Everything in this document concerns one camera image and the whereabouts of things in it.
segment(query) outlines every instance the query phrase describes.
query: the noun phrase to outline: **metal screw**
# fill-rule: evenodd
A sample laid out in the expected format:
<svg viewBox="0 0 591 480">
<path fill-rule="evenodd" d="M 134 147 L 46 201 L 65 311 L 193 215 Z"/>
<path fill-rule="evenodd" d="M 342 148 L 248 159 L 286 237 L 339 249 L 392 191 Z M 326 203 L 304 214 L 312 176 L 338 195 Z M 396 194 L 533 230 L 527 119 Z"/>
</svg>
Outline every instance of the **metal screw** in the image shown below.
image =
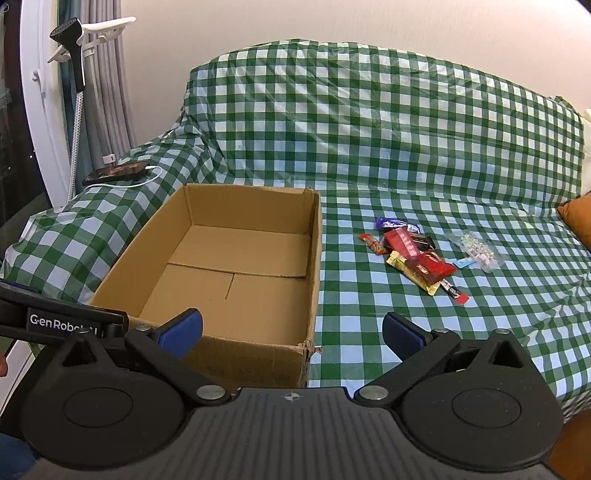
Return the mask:
<svg viewBox="0 0 591 480">
<path fill-rule="evenodd" d="M 388 396 L 388 390 L 381 385 L 365 385 L 359 389 L 359 396 L 365 400 L 383 400 Z"/>
<path fill-rule="evenodd" d="M 197 389 L 197 396 L 203 400 L 219 400 L 226 394 L 219 385 L 204 385 Z"/>
</svg>

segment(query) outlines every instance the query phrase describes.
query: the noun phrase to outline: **clear plastic bag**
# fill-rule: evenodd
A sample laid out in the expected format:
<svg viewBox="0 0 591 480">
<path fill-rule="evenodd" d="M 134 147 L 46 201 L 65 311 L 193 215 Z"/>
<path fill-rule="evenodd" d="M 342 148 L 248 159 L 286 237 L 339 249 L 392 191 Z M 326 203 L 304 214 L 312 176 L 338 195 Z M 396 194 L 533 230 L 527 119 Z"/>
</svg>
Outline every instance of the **clear plastic bag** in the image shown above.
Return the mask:
<svg viewBox="0 0 591 480">
<path fill-rule="evenodd" d="M 447 232 L 445 236 L 470 255 L 486 273 L 501 267 L 505 258 L 493 246 L 468 230 Z"/>
</svg>

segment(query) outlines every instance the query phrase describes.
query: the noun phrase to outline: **crosshair logo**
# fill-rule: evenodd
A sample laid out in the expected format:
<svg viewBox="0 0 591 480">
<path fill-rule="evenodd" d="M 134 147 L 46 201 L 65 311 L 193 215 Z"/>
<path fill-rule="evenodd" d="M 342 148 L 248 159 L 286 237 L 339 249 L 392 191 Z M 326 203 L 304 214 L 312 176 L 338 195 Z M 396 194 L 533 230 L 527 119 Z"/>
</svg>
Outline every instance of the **crosshair logo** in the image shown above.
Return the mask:
<svg viewBox="0 0 591 480">
<path fill-rule="evenodd" d="M 290 401 L 293 403 L 296 400 L 299 400 L 301 398 L 301 395 L 296 392 L 289 392 L 289 393 L 286 393 L 285 395 L 283 395 L 283 398 L 286 399 L 287 401 Z"/>
</svg>

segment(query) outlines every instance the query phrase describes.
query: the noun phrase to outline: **green and white checkered cloth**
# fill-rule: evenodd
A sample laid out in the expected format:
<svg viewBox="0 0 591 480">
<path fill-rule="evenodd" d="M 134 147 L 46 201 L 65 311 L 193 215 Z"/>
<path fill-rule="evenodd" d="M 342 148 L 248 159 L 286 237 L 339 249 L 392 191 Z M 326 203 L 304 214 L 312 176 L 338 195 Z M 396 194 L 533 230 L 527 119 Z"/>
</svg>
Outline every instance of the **green and white checkered cloth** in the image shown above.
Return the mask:
<svg viewBox="0 0 591 480">
<path fill-rule="evenodd" d="M 183 183 L 312 187 L 324 251 L 311 386 L 353 391 L 399 362 L 380 332 L 395 310 L 463 338 L 510 328 L 576 411 L 590 398 L 577 396 L 591 381 L 591 254 L 556 206 L 579 194 L 582 128 L 561 98 L 458 64 L 352 43 L 256 46 L 194 69 L 177 123 L 129 153 L 163 179 L 34 216 L 2 271 L 87 302 Z M 454 274 L 465 306 L 430 297 L 358 240 L 378 234 L 377 216 L 419 224 L 447 259 L 464 255 L 446 232 L 477 232 L 507 262 Z"/>
</svg>

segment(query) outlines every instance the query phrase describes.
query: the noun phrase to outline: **small blue packet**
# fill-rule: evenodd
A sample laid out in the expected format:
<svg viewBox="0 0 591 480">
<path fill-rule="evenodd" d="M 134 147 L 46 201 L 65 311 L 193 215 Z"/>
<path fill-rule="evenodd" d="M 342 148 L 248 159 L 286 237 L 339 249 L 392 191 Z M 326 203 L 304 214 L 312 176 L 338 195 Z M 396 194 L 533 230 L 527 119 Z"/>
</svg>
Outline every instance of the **small blue packet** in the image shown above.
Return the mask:
<svg viewBox="0 0 591 480">
<path fill-rule="evenodd" d="M 413 224 L 408 222 L 403 222 L 402 220 L 398 220 L 397 218 L 385 218 L 385 217 L 378 217 L 375 219 L 375 227 L 377 230 L 390 230 L 394 228 L 400 228 L 405 226 L 406 229 L 411 233 L 421 233 L 421 229 Z"/>
<path fill-rule="evenodd" d="M 466 257 L 466 258 L 461 258 L 460 260 L 446 260 L 446 262 L 451 263 L 452 265 L 455 265 L 457 268 L 464 268 L 464 267 L 467 267 L 468 265 L 472 265 L 473 263 L 476 263 L 476 260 L 474 260 L 472 257 Z"/>
</svg>

